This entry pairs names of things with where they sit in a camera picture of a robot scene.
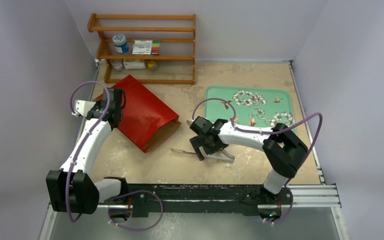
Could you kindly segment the red paper bag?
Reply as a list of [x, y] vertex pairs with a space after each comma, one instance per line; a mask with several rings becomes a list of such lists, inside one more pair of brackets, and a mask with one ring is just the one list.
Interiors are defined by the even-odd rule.
[[179, 115], [133, 76], [110, 89], [121, 89], [126, 96], [117, 129], [143, 153], [155, 150], [179, 129]]

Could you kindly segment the green floral tray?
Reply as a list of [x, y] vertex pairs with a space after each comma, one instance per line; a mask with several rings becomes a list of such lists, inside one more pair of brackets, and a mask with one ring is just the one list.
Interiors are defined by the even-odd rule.
[[204, 116], [212, 122], [233, 119], [239, 125], [263, 128], [295, 123], [292, 101], [284, 90], [213, 85], [205, 97], [212, 99], [204, 103]]

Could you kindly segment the metal tongs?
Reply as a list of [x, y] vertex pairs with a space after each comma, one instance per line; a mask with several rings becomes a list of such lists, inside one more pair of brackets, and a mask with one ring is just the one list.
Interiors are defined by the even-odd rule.
[[205, 152], [202, 153], [201, 150], [199, 150], [198, 153], [196, 153], [196, 152], [189, 152], [189, 151], [181, 150], [181, 149], [178, 149], [178, 148], [171, 148], [170, 150], [172, 152], [174, 152], [174, 153], [179, 153], [179, 154], [196, 155], [200, 161], [203, 161], [205, 159], [215, 159], [215, 160], [219, 160], [219, 161], [222, 161], [222, 162], [226, 162], [226, 163], [232, 164], [232, 163], [235, 162], [235, 159], [236, 159], [236, 157], [234, 155], [230, 154], [225, 149], [221, 150], [221, 153], [223, 154], [223, 156], [206, 154]]

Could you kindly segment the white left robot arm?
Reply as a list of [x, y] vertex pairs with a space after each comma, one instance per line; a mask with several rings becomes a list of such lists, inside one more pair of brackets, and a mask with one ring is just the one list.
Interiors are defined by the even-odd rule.
[[94, 183], [90, 178], [93, 165], [103, 143], [123, 118], [126, 94], [122, 89], [106, 89], [100, 100], [76, 100], [73, 115], [84, 117], [84, 129], [68, 159], [58, 170], [46, 176], [52, 209], [71, 214], [93, 214], [99, 203], [111, 199], [126, 203], [129, 191], [122, 177], [105, 177]]

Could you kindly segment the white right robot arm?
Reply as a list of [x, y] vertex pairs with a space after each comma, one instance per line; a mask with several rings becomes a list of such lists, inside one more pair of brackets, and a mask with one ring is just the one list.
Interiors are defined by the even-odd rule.
[[189, 120], [187, 124], [195, 133], [189, 142], [201, 161], [218, 152], [234, 160], [235, 157], [226, 151], [230, 145], [263, 152], [272, 167], [260, 191], [262, 200], [268, 204], [280, 198], [281, 189], [296, 176], [309, 153], [304, 142], [283, 123], [277, 123], [272, 128], [258, 128], [233, 125], [226, 119], [212, 122], [198, 116], [194, 120]]

